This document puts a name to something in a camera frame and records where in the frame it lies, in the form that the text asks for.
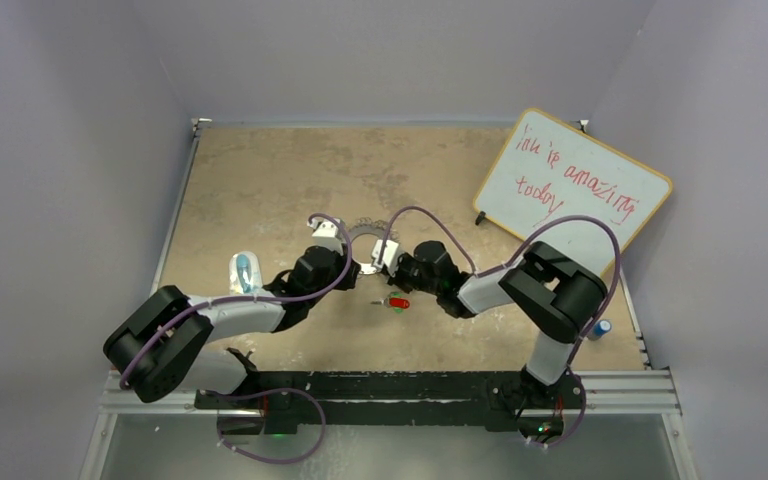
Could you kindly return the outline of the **silver disc with keyrings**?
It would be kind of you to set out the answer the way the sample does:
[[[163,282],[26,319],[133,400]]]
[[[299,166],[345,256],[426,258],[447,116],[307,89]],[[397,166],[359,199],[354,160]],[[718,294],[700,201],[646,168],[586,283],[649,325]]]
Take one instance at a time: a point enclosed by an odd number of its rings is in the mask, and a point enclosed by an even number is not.
[[[360,266],[361,275],[375,275],[379,270],[372,264],[373,249],[387,227],[386,220],[361,217],[353,221],[348,233],[353,248],[353,259]]]

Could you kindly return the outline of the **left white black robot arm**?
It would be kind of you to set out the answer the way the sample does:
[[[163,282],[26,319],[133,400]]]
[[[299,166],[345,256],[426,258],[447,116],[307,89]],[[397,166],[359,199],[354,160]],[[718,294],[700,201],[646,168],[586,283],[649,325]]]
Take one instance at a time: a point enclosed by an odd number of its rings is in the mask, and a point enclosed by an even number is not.
[[[175,285],[155,291],[104,342],[120,386],[152,403],[178,388],[219,392],[232,408],[257,399],[253,364],[236,350],[207,352],[219,339],[277,333],[302,322],[332,290],[355,287],[361,267],[345,249],[312,246],[292,269],[248,295],[188,296]]]

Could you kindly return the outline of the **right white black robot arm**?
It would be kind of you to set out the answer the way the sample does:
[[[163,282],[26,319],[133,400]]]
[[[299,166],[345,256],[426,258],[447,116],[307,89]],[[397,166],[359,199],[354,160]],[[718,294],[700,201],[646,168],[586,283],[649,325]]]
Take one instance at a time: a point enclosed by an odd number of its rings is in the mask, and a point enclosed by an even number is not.
[[[454,318],[517,306],[539,329],[521,381],[524,399],[536,407],[559,396],[575,342],[608,296],[601,278],[542,241],[528,246],[512,266],[485,276],[456,267],[440,241],[422,242],[412,253],[378,241],[373,254],[383,256],[374,265],[390,285],[434,296]]]

